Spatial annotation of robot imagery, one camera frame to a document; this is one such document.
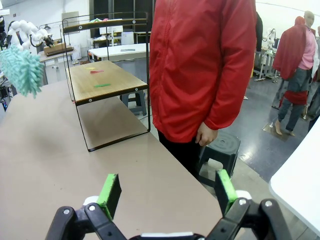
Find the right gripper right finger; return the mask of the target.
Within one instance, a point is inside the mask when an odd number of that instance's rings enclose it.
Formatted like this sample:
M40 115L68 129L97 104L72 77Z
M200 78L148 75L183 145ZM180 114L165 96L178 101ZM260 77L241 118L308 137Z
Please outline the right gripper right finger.
M291 240L292 236L278 202L260 203L238 196L225 169L215 173L215 194L222 218L208 234L208 240L234 240L240 229L250 229L258 240Z

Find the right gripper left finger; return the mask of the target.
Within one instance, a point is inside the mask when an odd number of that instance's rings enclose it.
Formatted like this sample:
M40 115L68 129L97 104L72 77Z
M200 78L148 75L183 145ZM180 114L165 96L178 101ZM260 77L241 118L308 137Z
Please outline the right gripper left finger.
M126 237L113 222L121 192L119 175L109 174L95 202L77 210L71 206L58 208L45 238L82 240L95 233L100 240L124 240Z

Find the person's left hand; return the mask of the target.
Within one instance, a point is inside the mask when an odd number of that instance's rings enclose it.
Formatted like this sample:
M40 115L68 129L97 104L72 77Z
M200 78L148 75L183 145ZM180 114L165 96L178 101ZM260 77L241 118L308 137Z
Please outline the person's left hand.
M195 143L199 144L201 147L209 145L218 136L218 130L213 130L209 128L204 122L201 123L197 130Z

